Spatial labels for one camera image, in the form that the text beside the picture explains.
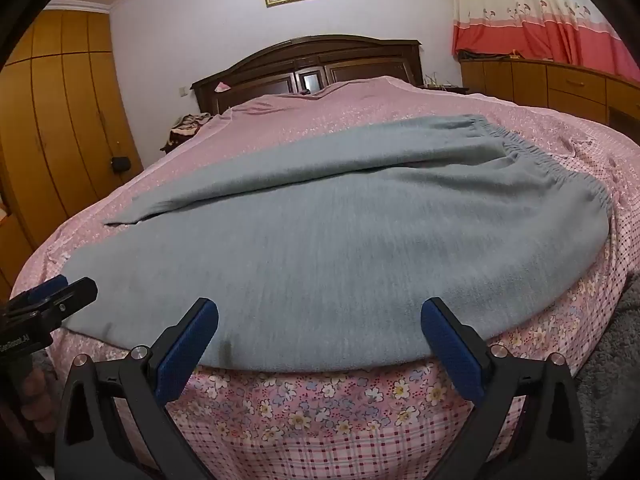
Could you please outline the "person's left hand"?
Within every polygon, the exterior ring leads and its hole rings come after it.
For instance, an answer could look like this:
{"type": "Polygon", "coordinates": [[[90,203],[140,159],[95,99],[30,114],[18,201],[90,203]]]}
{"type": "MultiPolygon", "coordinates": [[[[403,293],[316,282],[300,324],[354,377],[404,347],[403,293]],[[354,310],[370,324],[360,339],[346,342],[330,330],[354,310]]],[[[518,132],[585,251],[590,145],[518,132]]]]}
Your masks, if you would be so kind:
{"type": "Polygon", "coordinates": [[[45,351],[32,355],[32,369],[22,380],[22,414],[40,434],[54,434],[58,426],[60,384],[45,351]]]}

